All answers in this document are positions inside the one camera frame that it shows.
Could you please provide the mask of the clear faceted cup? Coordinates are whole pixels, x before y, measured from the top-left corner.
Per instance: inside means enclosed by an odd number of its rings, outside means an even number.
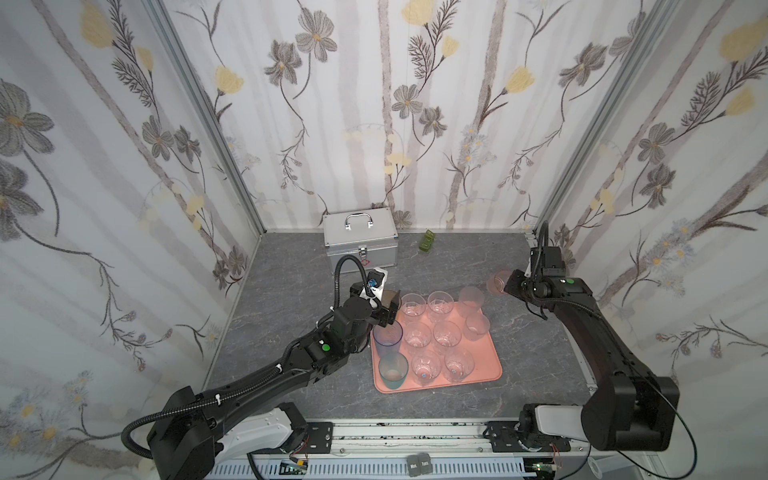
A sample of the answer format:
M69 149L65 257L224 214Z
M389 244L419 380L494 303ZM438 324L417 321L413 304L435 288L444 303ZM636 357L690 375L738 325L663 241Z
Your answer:
M440 375L442 360L431 350L417 352L410 361L414 381L421 386L434 382Z
M422 295L407 293L400 298L398 320L402 325L420 321L426 308L426 299Z
M426 349L432 341L431 328L421 322L413 322L403 327L403 344L410 350Z

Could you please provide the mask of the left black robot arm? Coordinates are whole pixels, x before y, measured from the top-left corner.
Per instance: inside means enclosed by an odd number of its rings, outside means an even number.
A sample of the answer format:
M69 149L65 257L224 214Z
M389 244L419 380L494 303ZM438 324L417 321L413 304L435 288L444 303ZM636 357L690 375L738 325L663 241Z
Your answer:
M163 410L129 423L123 446L154 462L162 479L203 479L227 449L224 437L252 415L276 414L285 434L268 437L266 449L292 447L306 422L300 412L275 400L335 373L361 352L376 326L392 324L401 303L398 291L380 298L351 296L324 315L309 333L293 340L281 357L264 368L201 393L185 387Z

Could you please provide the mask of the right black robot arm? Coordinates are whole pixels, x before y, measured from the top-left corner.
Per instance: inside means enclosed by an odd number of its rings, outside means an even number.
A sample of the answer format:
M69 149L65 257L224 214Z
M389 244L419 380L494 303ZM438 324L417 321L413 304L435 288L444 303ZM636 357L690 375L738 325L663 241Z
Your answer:
M527 404L520 413L518 437L527 447L556 438L588 442L601 451L627 456L631 451L661 452L671 442L678 386L659 377L626 346L599 310L592 290L570 277L561 251L542 244L530 251L530 270L515 270L505 293L523 301L539 317L553 314L568 330L596 381L582 406Z

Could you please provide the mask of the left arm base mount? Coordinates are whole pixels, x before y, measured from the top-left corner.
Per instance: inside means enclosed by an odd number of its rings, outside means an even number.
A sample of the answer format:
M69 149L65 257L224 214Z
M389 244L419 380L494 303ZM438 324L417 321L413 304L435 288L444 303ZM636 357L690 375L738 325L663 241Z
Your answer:
M329 454L332 447L333 431L333 422L309 422L297 433L292 433L281 446L261 450L261 453L293 456Z

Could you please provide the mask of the teal plastic cup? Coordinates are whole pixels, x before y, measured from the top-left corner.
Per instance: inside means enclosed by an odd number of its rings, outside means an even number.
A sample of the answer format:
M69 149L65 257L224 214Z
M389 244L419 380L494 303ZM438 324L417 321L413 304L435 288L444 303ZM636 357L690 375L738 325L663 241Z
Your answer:
M405 382L408 372L408 360L403 354L399 352L387 353L379 360L379 379L389 390L399 389Z

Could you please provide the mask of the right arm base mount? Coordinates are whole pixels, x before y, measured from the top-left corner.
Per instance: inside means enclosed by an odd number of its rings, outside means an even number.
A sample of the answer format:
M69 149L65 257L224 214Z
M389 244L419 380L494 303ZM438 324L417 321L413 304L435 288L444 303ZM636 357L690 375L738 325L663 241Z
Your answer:
M482 437L493 453L562 453L570 452L570 442L563 437L523 431L517 421L489 421Z

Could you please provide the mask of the blue plastic cup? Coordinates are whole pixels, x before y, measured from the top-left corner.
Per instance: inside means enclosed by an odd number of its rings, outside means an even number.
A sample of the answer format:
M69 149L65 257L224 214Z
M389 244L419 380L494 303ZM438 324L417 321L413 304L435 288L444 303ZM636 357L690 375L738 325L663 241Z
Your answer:
M398 353L403 339L403 328L398 321L373 328L375 350L379 357Z

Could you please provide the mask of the pink plastic cup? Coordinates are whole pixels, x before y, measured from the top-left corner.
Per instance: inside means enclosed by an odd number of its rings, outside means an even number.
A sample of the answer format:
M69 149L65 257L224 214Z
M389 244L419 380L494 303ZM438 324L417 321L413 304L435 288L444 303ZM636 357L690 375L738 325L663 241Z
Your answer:
M492 295L504 295L506 284L511 275L511 270L501 270L492 274L486 282L488 292Z

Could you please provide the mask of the clear faceted cup front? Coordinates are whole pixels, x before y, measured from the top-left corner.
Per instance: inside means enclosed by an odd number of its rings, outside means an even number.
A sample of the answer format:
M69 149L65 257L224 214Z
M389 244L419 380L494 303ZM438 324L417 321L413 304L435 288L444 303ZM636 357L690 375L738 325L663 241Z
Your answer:
M431 350L417 352L410 361L414 381L421 386L434 382L440 375L442 360Z

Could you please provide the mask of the pink plastic tray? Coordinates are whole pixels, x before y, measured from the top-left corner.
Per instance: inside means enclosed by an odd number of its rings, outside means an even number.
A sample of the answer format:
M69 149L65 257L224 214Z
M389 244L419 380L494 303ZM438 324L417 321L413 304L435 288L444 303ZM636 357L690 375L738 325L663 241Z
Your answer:
M419 317L408 308L383 336L371 335L372 376L383 394L426 391L498 380L502 365L490 324L481 311L470 319L452 310L432 322L430 308Z

